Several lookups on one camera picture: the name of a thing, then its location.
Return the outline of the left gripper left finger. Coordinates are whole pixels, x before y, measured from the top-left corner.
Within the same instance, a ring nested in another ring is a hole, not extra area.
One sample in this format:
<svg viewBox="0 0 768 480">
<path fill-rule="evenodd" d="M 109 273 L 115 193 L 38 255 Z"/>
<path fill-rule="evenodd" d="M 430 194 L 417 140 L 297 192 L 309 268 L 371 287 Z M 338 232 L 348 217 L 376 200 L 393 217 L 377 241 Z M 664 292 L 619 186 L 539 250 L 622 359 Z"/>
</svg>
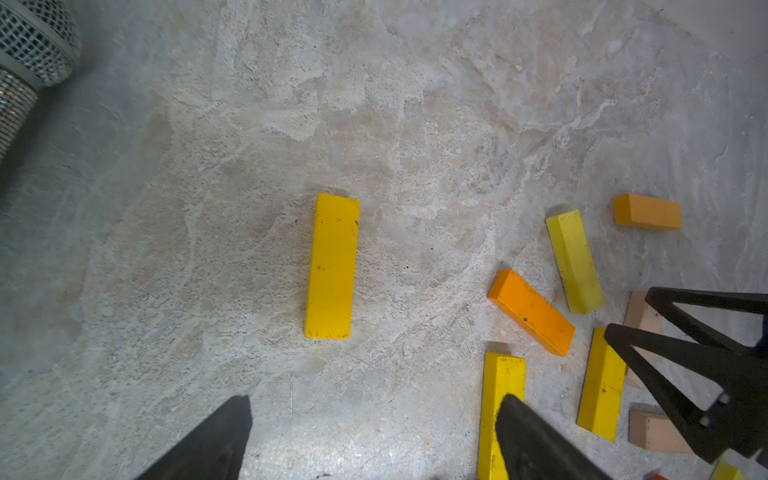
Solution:
<svg viewBox="0 0 768 480">
<path fill-rule="evenodd" d="M 232 396 L 138 479 L 237 480 L 252 422 L 249 397 Z"/>
</svg>

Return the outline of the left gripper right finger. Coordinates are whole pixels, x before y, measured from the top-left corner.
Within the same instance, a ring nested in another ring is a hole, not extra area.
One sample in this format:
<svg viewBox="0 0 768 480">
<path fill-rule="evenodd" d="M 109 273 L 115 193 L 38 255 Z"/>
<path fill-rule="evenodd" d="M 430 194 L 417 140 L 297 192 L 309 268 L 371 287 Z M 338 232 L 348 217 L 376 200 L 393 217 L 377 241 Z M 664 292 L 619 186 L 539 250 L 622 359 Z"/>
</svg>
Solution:
<svg viewBox="0 0 768 480">
<path fill-rule="evenodd" d="M 508 394 L 495 433 L 509 479 L 610 477 L 519 398 Z"/>
</svg>

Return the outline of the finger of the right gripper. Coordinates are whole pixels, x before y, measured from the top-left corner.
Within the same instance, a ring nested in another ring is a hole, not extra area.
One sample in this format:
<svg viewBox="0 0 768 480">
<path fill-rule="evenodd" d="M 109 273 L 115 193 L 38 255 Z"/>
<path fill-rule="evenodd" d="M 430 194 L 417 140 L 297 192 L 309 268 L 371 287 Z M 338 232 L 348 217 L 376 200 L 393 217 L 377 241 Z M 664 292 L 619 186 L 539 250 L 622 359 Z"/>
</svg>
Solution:
<svg viewBox="0 0 768 480">
<path fill-rule="evenodd" d="M 767 462 L 767 341 L 732 350 L 611 324 L 608 345 L 643 381 L 691 450 L 708 463 L 732 450 Z M 699 407 L 643 357 L 660 360 L 719 387 L 712 403 Z"/>
<path fill-rule="evenodd" d="M 651 287 L 645 296 L 645 301 L 666 320 L 699 344 L 725 349 L 739 355 L 767 356 L 766 294 Z M 679 308 L 678 304 L 762 315 L 762 337 L 754 347 L 747 347 L 702 323 Z"/>
</svg>

